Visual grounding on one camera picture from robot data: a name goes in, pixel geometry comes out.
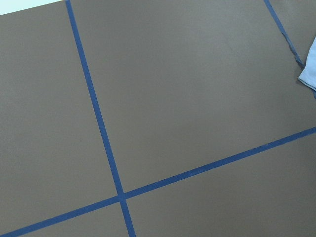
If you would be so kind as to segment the light blue t-shirt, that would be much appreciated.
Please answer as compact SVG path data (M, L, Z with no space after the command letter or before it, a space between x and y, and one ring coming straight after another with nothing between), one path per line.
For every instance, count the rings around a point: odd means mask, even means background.
M306 65L299 75L298 80L314 92L316 91L316 39L314 39L309 49Z

